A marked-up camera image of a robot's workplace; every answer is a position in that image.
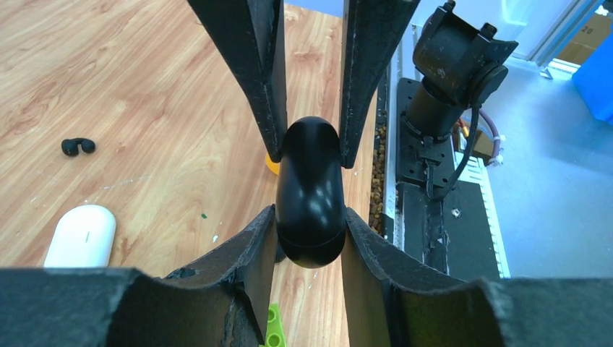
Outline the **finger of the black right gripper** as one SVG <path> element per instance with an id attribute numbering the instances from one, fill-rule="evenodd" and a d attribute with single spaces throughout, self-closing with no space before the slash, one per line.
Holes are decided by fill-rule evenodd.
<path id="1" fill-rule="evenodd" d="M 414 0 L 343 2 L 339 138 L 353 168 L 374 92 L 419 5 Z"/>
<path id="2" fill-rule="evenodd" d="M 281 0 L 189 0 L 254 115 L 270 159 L 282 157 L 288 128 Z"/>

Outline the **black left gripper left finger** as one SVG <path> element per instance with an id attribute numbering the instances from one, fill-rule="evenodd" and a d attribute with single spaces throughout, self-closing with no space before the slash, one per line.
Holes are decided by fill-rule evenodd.
<path id="1" fill-rule="evenodd" d="M 133 267 L 4 268 L 3 346 L 258 346 L 277 249 L 275 208 L 164 278 Z"/>

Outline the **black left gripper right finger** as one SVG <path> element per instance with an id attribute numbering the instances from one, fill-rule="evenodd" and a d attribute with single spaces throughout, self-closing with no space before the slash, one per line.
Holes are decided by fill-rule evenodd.
<path id="1" fill-rule="evenodd" d="M 341 255 L 352 346 L 610 346 L 612 280 L 464 282 L 374 233 L 354 210 Z"/>

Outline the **black earbud charging case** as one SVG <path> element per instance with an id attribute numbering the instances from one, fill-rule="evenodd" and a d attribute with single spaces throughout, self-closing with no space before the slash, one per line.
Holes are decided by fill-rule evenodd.
<path id="1" fill-rule="evenodd" d="M 329 265 L 346 238 L 339 138 L 325 119 L 309 116 L 286 132 L 275 201 L 278 241 L 305 268 Z"/>

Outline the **white earbud charging case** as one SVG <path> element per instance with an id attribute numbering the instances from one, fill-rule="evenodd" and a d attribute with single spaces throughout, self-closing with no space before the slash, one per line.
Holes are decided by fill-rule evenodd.
<path id="1" fill-rule="evenodd" d="M 114 214 L 101 205 L 81 205 L 58 221 L 44 267 L 106 267 L 116 232 Z"/>

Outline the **black earbud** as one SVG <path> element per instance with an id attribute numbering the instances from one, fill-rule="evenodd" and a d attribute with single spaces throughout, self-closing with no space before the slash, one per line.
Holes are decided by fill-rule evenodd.
<path id="1" fill-rule="evenodd" d="M 88 138 L 64 139 L 61 141 L 61 151 L 69 157 L 74 157 L 80 154 L 80 150 L 84 153 L 91 154 L 96 150 L 96 144 Z"/>

